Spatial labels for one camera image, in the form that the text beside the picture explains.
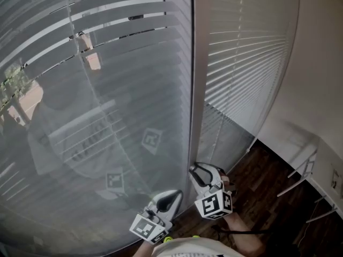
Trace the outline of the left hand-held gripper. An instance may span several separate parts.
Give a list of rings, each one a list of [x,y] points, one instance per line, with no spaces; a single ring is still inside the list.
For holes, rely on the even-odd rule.
[[[156,244],[169,234],[182,200],[181,190],[168,190],[155,195],[148,207],[136,215],[130,232],[150,244]]]

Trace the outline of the person's left forearm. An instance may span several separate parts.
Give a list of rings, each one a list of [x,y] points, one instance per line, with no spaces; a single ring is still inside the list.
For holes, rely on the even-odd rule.
[[[147,241],[143,241],[132,257],[152,257],[156,247],[157,245],[152,245]]]

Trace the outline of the grey window mullion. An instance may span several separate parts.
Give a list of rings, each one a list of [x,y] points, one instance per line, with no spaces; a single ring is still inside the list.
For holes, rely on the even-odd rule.
[[[210,41],[210,0],[193,0],[192,106],[188,167],[197,160],[204,112]]]

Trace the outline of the person's right forearm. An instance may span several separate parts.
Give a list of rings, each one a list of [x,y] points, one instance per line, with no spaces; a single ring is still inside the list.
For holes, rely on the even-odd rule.
[[[250,231],[238,213],[224,217],[230,231]],[[245,257],[259,257],[264,254],[265,246],[255,234],[232,234],[237,251]]]

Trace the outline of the person's right hand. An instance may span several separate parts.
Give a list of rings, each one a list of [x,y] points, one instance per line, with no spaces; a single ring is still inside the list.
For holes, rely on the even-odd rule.
[[[221,175],[221,180],[223,181],[225,192],[230,192],[232,195],[235,195],[236,187],[235,184],[229,180],[229,177],[227,175]]]

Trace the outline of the white printed t-shirt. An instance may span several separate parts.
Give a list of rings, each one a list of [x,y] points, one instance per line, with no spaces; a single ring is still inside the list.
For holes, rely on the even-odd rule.
[[[151,257],[245,257],[223,243],[208,238],[176,238],[157,246]]]

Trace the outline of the white printed sticker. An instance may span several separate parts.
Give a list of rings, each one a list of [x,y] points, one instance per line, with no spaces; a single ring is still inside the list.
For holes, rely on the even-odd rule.
[[[341,177],[336,169],[333,170],[331,188],[335,191],[338,191],[341,187]]]

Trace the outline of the white folding table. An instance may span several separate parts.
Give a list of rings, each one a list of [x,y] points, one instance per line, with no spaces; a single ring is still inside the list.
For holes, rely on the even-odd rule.
[[[320,198],[315,203],[325,200],[331,205],[331,210],[306,222],[311,223],[333,213],[337,213],[343,220],[343,159],[320,137],[316,138],[313,143],[303,150],[304,154],[301,154],[299,158],[295,158],[292,164],[293,171],[287,176],[290,178],[298,173],[300,179],[281,191],[277,196],[280,197],[307,181],[320,194]],[[334,169],[338,171],[341,177],[341,187],[338,191],[331,188]]]

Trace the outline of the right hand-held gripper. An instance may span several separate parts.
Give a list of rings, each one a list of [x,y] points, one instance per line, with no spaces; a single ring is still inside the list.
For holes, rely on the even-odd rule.
[[[202,218],[216,220],[233,212],[232,194],[225,192],[221,173],[222,168],[205,162],[190,167],[189,177],[198,195],[195,205]]]

